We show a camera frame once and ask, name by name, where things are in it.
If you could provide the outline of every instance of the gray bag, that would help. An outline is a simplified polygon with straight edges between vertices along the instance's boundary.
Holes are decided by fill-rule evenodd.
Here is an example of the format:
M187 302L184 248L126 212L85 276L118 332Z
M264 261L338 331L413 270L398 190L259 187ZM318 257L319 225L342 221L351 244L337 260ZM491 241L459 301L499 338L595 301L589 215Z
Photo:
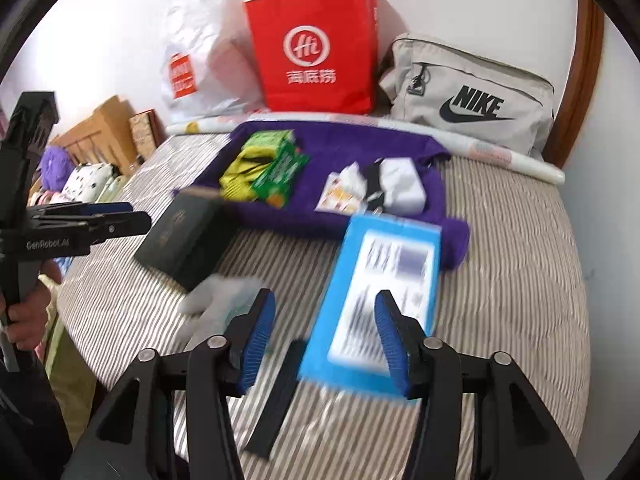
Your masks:
M393 119L542 152L554 120L546 79L419 34L395 38L390 56L380 86Z

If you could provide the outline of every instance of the red label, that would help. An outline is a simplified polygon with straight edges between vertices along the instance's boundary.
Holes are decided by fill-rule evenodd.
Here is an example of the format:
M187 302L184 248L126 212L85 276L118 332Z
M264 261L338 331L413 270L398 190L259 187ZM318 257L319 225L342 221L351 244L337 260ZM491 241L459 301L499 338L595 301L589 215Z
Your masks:
M511 165L511 150L494 146L482 140L478 140L471 145L469 156L473 160L480 160L502 168L508 168Z
M171 86L174 88L174 99L193 94L198 90L188 54L175 54L171 58L169 79L171 80Z

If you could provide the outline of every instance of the green package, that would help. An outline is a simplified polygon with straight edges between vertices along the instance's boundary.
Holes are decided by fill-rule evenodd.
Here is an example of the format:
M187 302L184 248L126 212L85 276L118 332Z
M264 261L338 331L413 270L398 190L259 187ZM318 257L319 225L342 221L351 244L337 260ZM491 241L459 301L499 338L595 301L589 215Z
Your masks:
M275 160L251 184L258 198L280 209L289 201L291 186L296 173L308 162L309 157L300 153L296 145L284 140Z
M246 148L273 148L274 152L280 145L285 142L295 142L293 130L265 130L263 132L255 132L249 140L245 142L242 149Z

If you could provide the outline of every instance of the bed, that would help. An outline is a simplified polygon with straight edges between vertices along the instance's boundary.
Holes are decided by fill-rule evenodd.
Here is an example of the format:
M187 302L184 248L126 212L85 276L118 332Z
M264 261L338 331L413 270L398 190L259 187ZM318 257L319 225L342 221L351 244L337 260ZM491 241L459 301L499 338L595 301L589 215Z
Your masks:
M118 199L154 221L171 190L190 184L228 142L227 134L171 137ZM522 174L454 156L438 164L447 215L471 227L460 267L439 278L435 335L459 352L503 350L529 377L575 451L590 379L586 296L571 226L558 190ZM132 255L143 237L111 240L76 258L58 311L98 380L111 388L140 349L178 351L183 294ZM229 410L249 479L393 479L402 476L416 404L301 383L267 462L242 451L293 339L308 336L339 242L241 230L218 264L230 276L260 276L277 300L271 343L257 384ZM187 456L184 396L174 415L175 448ZM473 414L463 406L458 477L468 478Z

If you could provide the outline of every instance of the haidilao logo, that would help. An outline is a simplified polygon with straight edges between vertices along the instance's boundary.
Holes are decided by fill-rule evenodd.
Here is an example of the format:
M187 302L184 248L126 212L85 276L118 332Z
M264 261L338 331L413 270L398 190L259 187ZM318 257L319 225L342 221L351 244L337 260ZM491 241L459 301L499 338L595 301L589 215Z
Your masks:
M298 66L319 65L331 49L327 35L313 25L292 28L284 37L282 47L289 60Z

